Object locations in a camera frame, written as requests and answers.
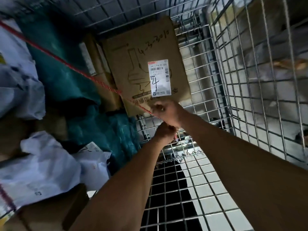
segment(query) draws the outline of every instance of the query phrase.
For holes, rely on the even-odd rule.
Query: hand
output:
[[[175,127],[181,127],[180,120],[188,114],[181,105],[172,100],[156,101],[151,111],[154,116]]]
[[[177,128],[169,126],[167,123],[163,122],[157,128],[153,139],[159,141],[161,144],[166,146],[167,144],[172,142],[177,130]]]

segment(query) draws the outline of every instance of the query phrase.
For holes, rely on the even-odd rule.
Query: printed bottle outline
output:
[[[127,51],[132,63],[132,70],[129,71],[127,79],[130,84],[139,85],[139,89],[143,93],[146,86],[151,82],[149,72],[142,69],[135,48],[128,49]]]

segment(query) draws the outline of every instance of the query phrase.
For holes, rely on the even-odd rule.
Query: pile of parcels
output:
[[[140,148],[138,106],[191,98],[169,17],[96,41],[45,16],[4,23],[122,97],[0,28],[0,209],[17,210],[4,230],[68,230]]]

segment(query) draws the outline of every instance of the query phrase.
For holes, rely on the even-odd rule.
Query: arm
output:
[[[308,171],[205,122],[175,102],[157,102],[153,113],[192,136],[255,231],[308,229]]]
[[[175,128],[162,123],[155,136],[90,200],[70,231],[139,230],[158,155],[175,133]]]

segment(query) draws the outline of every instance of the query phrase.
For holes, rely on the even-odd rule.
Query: wire mesh cage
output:
[[[53,5],[106,38],[169,15],[191,113],[307,168],[306,0],[5,0],[4,17]],[[141,145],[161,120],[137,116]],[[141,229],[252,230],[188,133],[161,152]]]

